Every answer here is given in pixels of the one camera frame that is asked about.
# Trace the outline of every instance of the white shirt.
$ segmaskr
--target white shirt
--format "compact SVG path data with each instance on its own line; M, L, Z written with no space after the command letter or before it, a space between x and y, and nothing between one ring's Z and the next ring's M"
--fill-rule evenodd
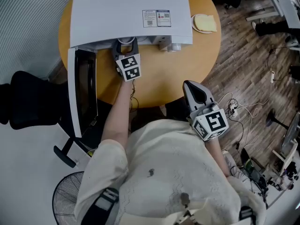
M189 194L190 209L201 209L198 222L239 220L240 196L187 122L151 122L129 137L126 151L116 141L102 141L82 179L75 207L79 224L107 187L119 190L115 225L124 214L165 218L183 211L183 192Z

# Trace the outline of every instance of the cable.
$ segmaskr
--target cable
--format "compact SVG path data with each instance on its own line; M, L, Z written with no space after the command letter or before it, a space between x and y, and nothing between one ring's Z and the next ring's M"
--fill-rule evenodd
M272 86L272 84L270 83L270 92L269 92L269 96L268 96L267 100L266 100L264 103L255 103L255 104L250 104L250 105L246 105L246 106L240 104L241 107L238 107L237 110L238 110L238 109L241 109L241 108L243 108L243 107L244 107L244 108L245 108L245 107L250 107L250 106L257 105L257 104L265 105L265 104L268 102L268 100L269 100L269 98L270 98L270 95L271 95L271 86Z
M234 168L234 167L237 167L237 168L239 168L237 165L234 165L233 167L231 167L231 169L230 169L230 173L231 173L231 175L234 177L235 176L235 174L237 174L237 173L241 173L241 174L243 174L243 175L245 175L246 177L248 177L248 179L250 180L250 185L251 185L251 192L253 192L253 188L252 188L252 180L251 180L251 178L250 178L250 176L248 176L248 175L246 175L245 173L243 173L243 172L240 172L240 171L237 171L235 174L233 174L233 172L232 172L232 169Z
M231 102L232 100L235 100L235 101L237 102L237 106L239 106L239 102L238 102L236 99L231 98L231 99L228 101L227 114L228 114L229 120L234 121L234 122L238 122L239 124L242 125L243 132L242 132L242 137L241 137L240 140L238 141L238 144L239 144L240 141L243 139L243 136L244 136L244 125L243 125L240 121L232 120L232 119L231 119L232 111L230 110L230 102Z
M222 100L228 95L231 94L231 99L233 99L233 93L232 92L228 92L226 93L224 96L222 96L221 100L217 103L218 105L222 102Z
M137 39L137 41L138 42L143 42L143 41L145 41L147 38L148 38L148 36L144 36L145 38L143 39L143 40L139 40L139 38L142 38L142 37L139 37L138 39Z
M81 161L86 155L88 155L89 157L91 157L91 156L89 155L89 152L95 151L96 149L97 149L97 148L91 149L91 150L87 151L83 156L81 156L81 157L77 160L76 165L79 165L79 164L80 164L80 161Z
M139 106L140 106L140 103L139 103L139 101L137 100L137 98L135 98L134 97L134 94L135 94L135 79L134 80L132 80L132 93L131 93L131 95L130 95L130 113L133 113L133 112L135 112L135 111L137 111L137 109L139 108ZM137 102L137 107L136 107L136 109L135 110L133 110L132 111L132 107L133 107L133 105L132 105L132 99L134 99L134 100L136 100L136 102Z
M256 142L257 142L257 140L258 140L258 136L255 136L252 140L251 140L251 142L249 143L249 144L247 144L247 146L248 145L253 145L253 144L255 144Z
M268 55L268 57L267 57L267 68L268 68L268 70L270 71L270 72L273 72L272 70L271 70L271 68L269 67L269 57L271 56L271 54L274 54L274 50L277 50L277 49L281 49L281 48L289 48L289 47L296 47L296 46L299 46L299 44L297 44L297 45L294 45L294 46L285 46L285 47L274 47L274 48L272 48L272 46L271 46L271 49L270 49L270 51L269 51L269 55ZM289 74L286 74L284 77L282 77L281 79L273 79L274 81L277 81L277 82L279 82L279 81L282 81L286 76L288 76Z
M250 114L250 116L251 116L251 120L250 120L250 124L249 124L249 128L248 128L248 132L247 132L247 135L246 135L246 140L245 140L245 146L244 147L246 147L247 146L247 138L248 138L248 135L249 135L249 132L250 132L250 128L251 128L251 124L252 124L252 119L253 118L256 118L257 117L257 115L258 115L258 113L259 113L259 111L258 111L258 108L255 108L254 109L254 112L253 112L253 114L255 113L255 111L257 110L257 114L254 116L254 115L252 115L250 112L249 112L249 110L247 109L247 108L245 108L247 111L248 111L248 113Z
M120 39L118 38L118 41L120 42L120 43L122 43L122 44L130 44L130 43L132 43L133 42L133 40L135 39L135 37L133 37L129 42L122 42L122 41L120 41Z

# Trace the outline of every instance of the wooden floor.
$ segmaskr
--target wooden floor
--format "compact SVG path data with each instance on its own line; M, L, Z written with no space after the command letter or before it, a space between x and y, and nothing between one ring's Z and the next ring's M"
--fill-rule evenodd
M234 98L242 105L264 103L270 92L270 71L266 67L266 59L271 46L286 46L284 33L258 37L251 23L246 17L254 10L270 7L270 0L244 0L238 8L226 10L223 5L216 5L222 27L221 50L217 62L202 82L207 86L216 101L227 92L232 92ZM278 22L280 18L267 19ZM289 49L277 49L276 54L269 58L269 66L275 72L275 79L281 79L288 73L291 65L299 64L299 53ZM280 82L274 82L271 86L270 99L265 105L249 107L251 113L257 107L259 114L253 118L251 129L247 138L247 144L258 136L257 142L246 147L250 156L256 158L263 166L266 166L272 158L272 149L279 150L286 130L272 124L265 126L266 116L271 108L276 109L277 118L289 125L297 105L297 95L300 86L289 82L285 77ZM226 107L231 98L226 96L220 104ZM245 109L239 109L239 116L235 118L244 125L244 136L240 142L240 150L245 146L246 134L250 124L250 115ZM220 138L222 148L229 150L236 158L236 142L242 136L241 124L229 121L230 129Z

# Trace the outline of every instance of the electric fan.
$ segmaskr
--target electric fan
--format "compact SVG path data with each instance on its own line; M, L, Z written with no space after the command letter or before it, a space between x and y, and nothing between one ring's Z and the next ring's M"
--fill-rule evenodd
M75 172L64 177L56 186L52 198L52 209L59 225L77 225L74 208L83 172Z

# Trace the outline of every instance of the white floor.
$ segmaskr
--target white floor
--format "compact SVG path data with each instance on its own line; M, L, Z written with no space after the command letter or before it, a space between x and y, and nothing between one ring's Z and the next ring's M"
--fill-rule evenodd
M58 125L13 130L0 124L0 225L54 225L52 195L59 181L83 171L89 157L73 144L75 168L53 152L68 136Z

